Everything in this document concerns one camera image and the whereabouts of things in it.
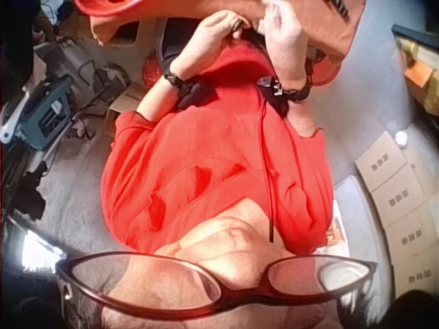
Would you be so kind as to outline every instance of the hand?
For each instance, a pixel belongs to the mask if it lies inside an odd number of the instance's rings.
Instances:
[[[288,1],[271,0],[263,21],[268,55],[282,87],[300,90],[306,84],[308,35]]]
[[[208,69],[226,47],[227,36],[240,19],[244,22],[241,28],[250,27],[245,19],[229,10],[204,19],[182,53],[171,63],[170,71],[185,81]],[[232,37],[239,39],[241,29],[235,31]]]

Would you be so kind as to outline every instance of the brown eyeglass frame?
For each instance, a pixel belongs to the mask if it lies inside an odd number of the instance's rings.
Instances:
[[[166,260],[171,260],[173,262],[181,263],[190,268],[196,268],[197,271],[204,273],[210,277],[219,287],[221,293],[218,300],[214,301],[212,304],[202,306],[199,308],[181,309],[181,310],[162,310],[154,308],[146,308],[131,305],[119,300],[113,299],[91,289],[82,282],[80,282],[73,274],[72,269],[79,265],[80,263],[86,262],[99,257],[105,256],[148,256],[153,258],[162,258]],[[335,260],[342,260],[350,263],[358,263],[369,269],[369,273],[361,279],[350,283],[342,288],[335,289],[329,292],[323,292],[314,295],[290,295],[282,293],[275,289],[268,278],[270,268],[276,264],[283,263],[286,260],[298,259],[298,258],[332,258]],[[139,254],[136,252],[105,252],[102,254],[94,254],[90,256],[85,256],[75,260],[60,260],[56,264],[56,273],[62,280],[67,283],[74,284],[81,293],[88,296],[98,304],[116,310],[120,313],[131,315],[133,317],[140,317],[144,319],[155,319],[164,321],[183,321],[188,319],[197,319],[200,317],[206,317],[208,315],[221,313],[224,311],[232,310],[238,306],[244,304],[264,304],[268,306],[304,306],[311,304],[320,304],[329,302],[331,300],[336,300],[337,298],[346,295],[352,291],[362,288],[364,284],[373,276],[377,269],[378,264],[374,262],[367,262],[363,260],[357,260],[353,258],[346,258],[341,256],[332,255],[310,255],[310,256],[294,256],[288,258],[282,258],[270,263],[265,268],[259,286],[249,289],[233,290],[228,288],[226,285],[222,284],[217,277],[211,273],[208,269],[202,266],[188,262],[186,260],[181,260],[178,258],[171,258],[166,256],[156,256],[149,254]]]

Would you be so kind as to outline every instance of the blue machine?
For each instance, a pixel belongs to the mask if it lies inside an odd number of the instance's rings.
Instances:
[[[65,75],[48,86],[40,86],[32,95],[26,93],[13,113],[8,118],[3,116],[1,141],[9,143],[16,136],[33,149],[46,149],[72,118],[67,99],[72,82]]]

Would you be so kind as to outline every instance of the orange sticky note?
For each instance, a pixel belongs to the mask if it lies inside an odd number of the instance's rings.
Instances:
[[[404,75],[413,83],[424,88],[433,73],[433,69],[424,62],[417,60],[411,67],[407,67]]]

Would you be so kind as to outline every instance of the boxes stack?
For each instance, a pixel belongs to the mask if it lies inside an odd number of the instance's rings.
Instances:
[[[385,230],[396,297],[413,289],[439,294],[438,178],[415,146],[399,149],[388,132],[355,163]]]

